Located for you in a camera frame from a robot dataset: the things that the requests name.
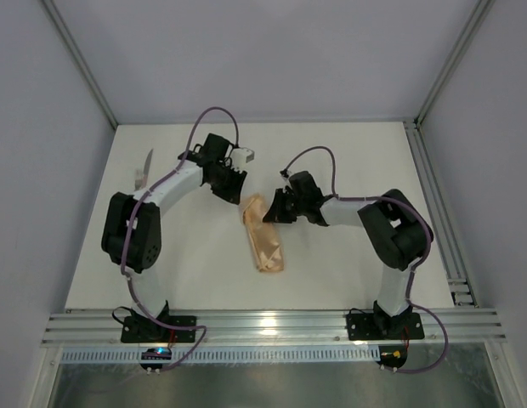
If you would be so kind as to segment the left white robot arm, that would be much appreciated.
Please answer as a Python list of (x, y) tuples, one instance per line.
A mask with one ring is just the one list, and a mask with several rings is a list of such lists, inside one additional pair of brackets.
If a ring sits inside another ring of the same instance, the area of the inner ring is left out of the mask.
[(122, 322), (125, 343), (164, 343), (179, 330), (169, 314), (156, 262), (162, 252), (162, 218), (204, 184), (218, 198), (237, 205), (253, 150), (214, 133), (187, 148), (175, 168), (144, 190), (115, 193), (109, 202), (101, 248), (127, 281), (132, 308)]

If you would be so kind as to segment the peach satin cloth napkin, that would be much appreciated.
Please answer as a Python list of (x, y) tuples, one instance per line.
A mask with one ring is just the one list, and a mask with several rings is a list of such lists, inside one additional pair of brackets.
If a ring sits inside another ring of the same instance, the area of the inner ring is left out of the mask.
[(264, 222), (269, 206), (263, 195), (245, 197), (240, 203), (254, 265), (260, 273), (279, 273), (285, 268), (281, 238), (275, 226)]

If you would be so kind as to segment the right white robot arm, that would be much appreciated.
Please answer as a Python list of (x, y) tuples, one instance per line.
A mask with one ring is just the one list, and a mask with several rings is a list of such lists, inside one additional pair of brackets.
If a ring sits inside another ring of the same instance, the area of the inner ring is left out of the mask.
[(351, 340), (400, 339), (416, 329), (411, 288), (434, 234), (400, 190), (369, 198), (324, 195), (309, 172), (294, 173), (285, 187), (275, 191), (263, 221), (292, 224), (300, 217), (323, 227), (362, 228), (382, 262), (381, 286), (372, 311), (352, 308), (347, 314)]

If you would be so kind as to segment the pink handled table knife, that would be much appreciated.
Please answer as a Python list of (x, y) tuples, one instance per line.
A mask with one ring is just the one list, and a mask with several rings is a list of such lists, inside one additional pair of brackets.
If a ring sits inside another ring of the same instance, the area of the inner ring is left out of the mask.
[(150, 151), (148, 152), (147, 154), (147, 157), (145, 158), (145, 161), (144, 161), (144, 166), (143, 166), (143, 169), (142, 169), (142, 172), (141, 172), (141, 176), (140, 176), (140, 186), (142, 188), (144, 188), (147, 183), (148, 183), (148, 177), (149, 177), (149, 172), (150, 172), (150, 165), (151, 165), (151, 162), (152, 162), (152, 157), (153, 157), (153, 149), (150, 149)]

